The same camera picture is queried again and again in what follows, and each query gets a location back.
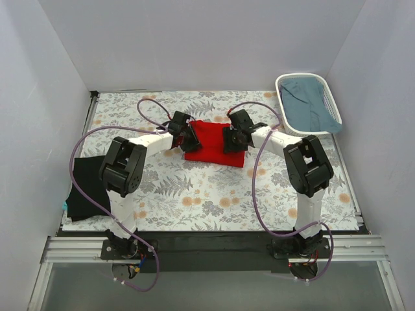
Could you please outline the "red t shirt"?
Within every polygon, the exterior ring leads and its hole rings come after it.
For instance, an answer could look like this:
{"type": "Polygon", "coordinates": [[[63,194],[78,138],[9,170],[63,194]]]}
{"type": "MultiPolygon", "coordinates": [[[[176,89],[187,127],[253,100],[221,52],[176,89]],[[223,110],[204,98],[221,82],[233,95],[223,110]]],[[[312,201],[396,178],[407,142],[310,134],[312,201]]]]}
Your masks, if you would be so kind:
{"type": "Polygon", "coordinates": [[[191,121],[190,124],[202,147],[194,152],[186,152],[184,155],[186,161],[214,163],[237,168],[244,166],[245,151],[224,153],[223,129],[229,128],[230,124],[204,121],[191,121]]]}

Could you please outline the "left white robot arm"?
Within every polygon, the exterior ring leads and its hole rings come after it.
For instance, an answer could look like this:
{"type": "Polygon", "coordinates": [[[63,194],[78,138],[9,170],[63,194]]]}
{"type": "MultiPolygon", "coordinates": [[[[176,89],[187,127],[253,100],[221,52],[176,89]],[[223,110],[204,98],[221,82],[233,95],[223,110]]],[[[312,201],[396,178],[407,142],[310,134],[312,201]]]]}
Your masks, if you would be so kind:
{"type": "Polygon", "coordinates": [[[138,244],[131,237],[137,229],[131,194],[143,179],[145,161],[178,146],[184,152],[201,149],[202,144],[190,124],[192,120],[190,115],[176,111],[155,133],[131,139],[116,137],[111,142],[99,177],[108,191],[111,213],[115,216],[115,224],[106,230],[106,236],[124,259],[133,258],[138,251],[138,244]]]}

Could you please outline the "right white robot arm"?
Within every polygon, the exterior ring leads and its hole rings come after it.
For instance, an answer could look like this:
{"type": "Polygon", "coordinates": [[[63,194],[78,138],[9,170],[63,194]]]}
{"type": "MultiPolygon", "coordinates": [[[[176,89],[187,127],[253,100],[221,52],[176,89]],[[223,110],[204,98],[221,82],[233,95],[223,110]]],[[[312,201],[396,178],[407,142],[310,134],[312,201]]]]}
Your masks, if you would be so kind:
{"type": "Polygon", "coordinates": [[[223,130],[226,153],[257,148],[252,176],[252,201],[261,227],[276,238],[291,241],[290,252],[300,257],[311,256],[322,240],[322,199],[334,175],[333,168],[318,137],[301,138],[280,132],[263,122],[254,124],[246,110],[228,111],[231,125],[223,130]],[[285,160],[290,184],[297,194],[297,217],[293,231],[273,233],[264,223],[256,200],[255,177],[263,151],[271,152],[285,160]]]}

